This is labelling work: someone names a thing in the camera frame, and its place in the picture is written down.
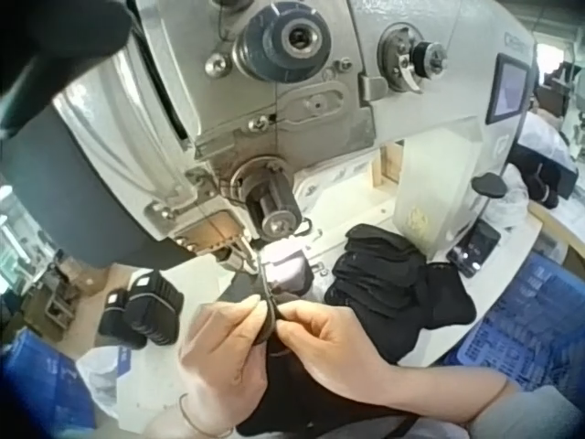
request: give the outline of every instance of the factory floor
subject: factory floor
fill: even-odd
[[[113,265],[110,269],[108,282],[103,290],[92,296],[80,299],[75,319],[65,337],[56,345],[59,351],[72,359],[78,359],[93,348],[107,293],[114,288],[126,287],[134,270],[133,267]],[[92,435],[83,435],[81,437],[90,437],[91,439],[134,439],[140,437],[137,434],[120,430],[118,422],[103,413],[97,406],[95,407],[95,412],[98,429]]]

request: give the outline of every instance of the window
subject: window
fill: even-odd
[[[537,45],[537,64],[540,70],[538,82],[541,84],[545,80],[545,73],[552,73],[558,68],[558,65],[565,60],[565,51],[562,48],[556,48],[549,44],[539,43]]]

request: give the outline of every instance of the machine logo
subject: machine logo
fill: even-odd
[[[507,47],[523,54],[530,53],[530,46],[509,32],[504,33],[504,43]]]

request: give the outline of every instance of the black strap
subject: black strap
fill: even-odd
[[[406,433],[410,431],[412,426],[419,420],[419,416],[407,416],[404,420],[392,430],[390,433],[385,435],[382,439],[391,439],[393,437],[404,437]]]

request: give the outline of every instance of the blue plastic crate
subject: blue plastic crate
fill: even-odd
[[[527,391],[554,385],[585,409],[585,283],[531,253],[444,364],[497,369]]]
[[[3,379],[48,432],[95,429],[93,401],[72,359],[25,329],[2,363]]]

